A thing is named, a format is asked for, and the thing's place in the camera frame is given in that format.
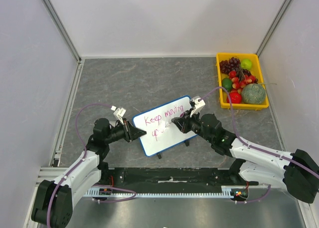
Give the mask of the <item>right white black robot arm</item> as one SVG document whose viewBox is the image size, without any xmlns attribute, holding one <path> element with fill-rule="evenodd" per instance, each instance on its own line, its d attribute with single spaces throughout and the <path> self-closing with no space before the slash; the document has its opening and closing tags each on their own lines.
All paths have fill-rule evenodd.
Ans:
<svg viewBox="0 0 319 228">
<path fill-rule="evenodd" d="M 312 204 L 319 192 L 319 167 L 300 149 L 285 152 L 259 146 L 225 130 L 214 114 L 189 115 L 171 122 L 184 134 L 192 131 L 220 155 L 235 158 L 228 179 L 234 185 L 258 182 L 286 189 L 294 198 Z"/>
</svg>

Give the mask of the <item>blue framed whiteboard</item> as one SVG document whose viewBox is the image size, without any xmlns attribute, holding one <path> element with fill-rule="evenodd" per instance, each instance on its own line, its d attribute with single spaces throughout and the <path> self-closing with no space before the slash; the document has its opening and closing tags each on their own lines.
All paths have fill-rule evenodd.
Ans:
<svg viewBox="0 0 319 228">
<path fill-rule="evenodd" d="M 171 119 L 179 117 L 191 108 L 189 101 L 189 96 L 183 96 L 133 117 L 133 124 L 147 132 L 146 135 L 140 137 L 147 157 L 154 156 L 196 136 L 192 131 L 186 134 L 180 132 L 174 124 L 165 127 L 165 124 Z"/>
</svg>

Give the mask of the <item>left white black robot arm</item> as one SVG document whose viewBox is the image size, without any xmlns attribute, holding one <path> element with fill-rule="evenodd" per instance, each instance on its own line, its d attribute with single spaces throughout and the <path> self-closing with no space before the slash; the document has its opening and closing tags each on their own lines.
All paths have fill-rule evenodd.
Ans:
<svg viewBox="0 0 319 228">
<path fill-rule="evenodd" d="M 54 180 L 43 180 L 37 189 L 31 220 L 49 228 L 64 228 L 70 222 L 73 210 L 84 194 L 96 183 L 109 180 L 108 164 L 104 162 L 109 144 L 121 139 L 132 142 L 146 131 L 132 125 L 127 119 L 112 125 L 108 119 L 95 121 L 80 157 Z"/>
</svg>

